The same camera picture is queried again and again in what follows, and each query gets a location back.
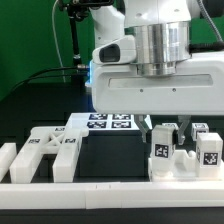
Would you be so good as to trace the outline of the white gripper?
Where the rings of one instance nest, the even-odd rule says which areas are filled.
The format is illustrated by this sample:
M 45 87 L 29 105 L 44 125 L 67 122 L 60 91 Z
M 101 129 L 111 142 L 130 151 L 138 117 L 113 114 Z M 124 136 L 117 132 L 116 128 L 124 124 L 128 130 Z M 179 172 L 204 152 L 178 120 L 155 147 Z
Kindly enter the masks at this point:
M 177 136 L 183 145 L 190 115 L 224 115 L 224 52 L 196 53 L 165 76 L 140 76 L 131 64 L 99 66 L 93 73 L 92 101 L 99 113 L 137 114 L 134 122 L 144 143 L 148 115 L 180 115 Z

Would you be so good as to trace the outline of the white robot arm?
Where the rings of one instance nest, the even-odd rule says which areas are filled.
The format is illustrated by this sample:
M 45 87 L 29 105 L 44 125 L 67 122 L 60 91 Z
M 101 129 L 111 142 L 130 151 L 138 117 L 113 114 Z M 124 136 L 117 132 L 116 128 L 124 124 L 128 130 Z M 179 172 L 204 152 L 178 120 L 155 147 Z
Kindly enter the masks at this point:
M 175 115 L 178 140 L 191 116 L 224 115 L 224 50 L 191 45 L 202 0 L 124 0 L 125 12 L 92 6 L 92 101 L 99 113 L 132 114 L 144 137 L 148 115 Z

